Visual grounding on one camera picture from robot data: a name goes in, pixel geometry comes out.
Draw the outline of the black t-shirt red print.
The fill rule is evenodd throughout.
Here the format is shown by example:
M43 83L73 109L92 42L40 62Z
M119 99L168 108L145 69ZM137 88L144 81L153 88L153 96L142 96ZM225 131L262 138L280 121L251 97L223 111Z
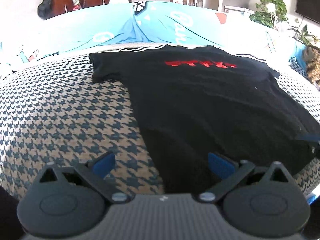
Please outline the black t-shirt red print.
M258 166L280 161L291 174L315 155L299 135L319 123L277 84L266 63L206 46L92 53L92 80L121 82L167 193L199 194L226 166L209 169L215 153Z

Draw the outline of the houndstooth patterned mat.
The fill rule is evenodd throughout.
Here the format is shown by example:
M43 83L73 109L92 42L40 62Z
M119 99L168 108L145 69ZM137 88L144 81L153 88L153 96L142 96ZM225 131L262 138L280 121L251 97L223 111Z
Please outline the houndstooth patterned mat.
M106 152L117 156L110 177L116 187L165 192L128 89L119 81L94 82L92 75L86 55L33 66L2 81L1 186L11 195L21 198L48 162L72 165ZM276 81L288 94L284 76Z

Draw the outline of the blue cartoon bed sheet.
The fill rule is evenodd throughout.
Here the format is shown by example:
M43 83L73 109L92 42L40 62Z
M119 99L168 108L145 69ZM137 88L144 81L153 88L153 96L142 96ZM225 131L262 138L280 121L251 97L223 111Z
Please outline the blue cartoon bed sheet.
M30 61L123 44L213 45L261 60L302 61L304 45L245 16L169 2L100 5L45 21L25 18L1 26L1 66L16 70Z

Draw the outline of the small leafy plant right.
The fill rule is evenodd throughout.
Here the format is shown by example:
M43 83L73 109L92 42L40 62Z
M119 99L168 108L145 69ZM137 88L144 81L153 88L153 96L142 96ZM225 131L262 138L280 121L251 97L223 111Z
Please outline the small leafy plant right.
M319 44L319 36L316 36L308 29L308 24L304 23L304 17L295 18L293 22L287 21L289 31L294 32L293 38L305 46L317 46Z

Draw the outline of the green potted plant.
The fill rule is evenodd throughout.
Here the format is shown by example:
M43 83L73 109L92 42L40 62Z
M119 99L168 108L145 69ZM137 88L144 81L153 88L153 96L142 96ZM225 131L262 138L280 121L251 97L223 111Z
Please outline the green potted plant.
M255 23L275 28L278 23L287 22L287 8L283 0L257 0L256 11L249 16Z

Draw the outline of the white low cabinet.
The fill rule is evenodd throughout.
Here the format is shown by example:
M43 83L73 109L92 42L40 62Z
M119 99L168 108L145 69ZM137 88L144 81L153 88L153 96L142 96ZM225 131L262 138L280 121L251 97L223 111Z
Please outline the white low cabinet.
M254 14L254 11L247 9L247 8L225 5L224 6L224 13L237 14L237 15L242 15L242 16L250 16L251 14Z

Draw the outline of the brown wooden chair left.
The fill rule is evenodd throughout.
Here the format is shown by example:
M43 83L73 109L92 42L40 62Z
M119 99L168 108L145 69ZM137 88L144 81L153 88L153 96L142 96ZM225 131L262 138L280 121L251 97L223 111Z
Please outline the brown wooden chair left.
M52 0L50 18L73 11L72 0Z

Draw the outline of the black television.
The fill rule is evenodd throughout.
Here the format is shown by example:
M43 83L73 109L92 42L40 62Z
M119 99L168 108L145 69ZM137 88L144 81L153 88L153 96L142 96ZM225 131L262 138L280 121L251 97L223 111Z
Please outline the black television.
M320 22L320 0L297 0L296 13L316 23Z

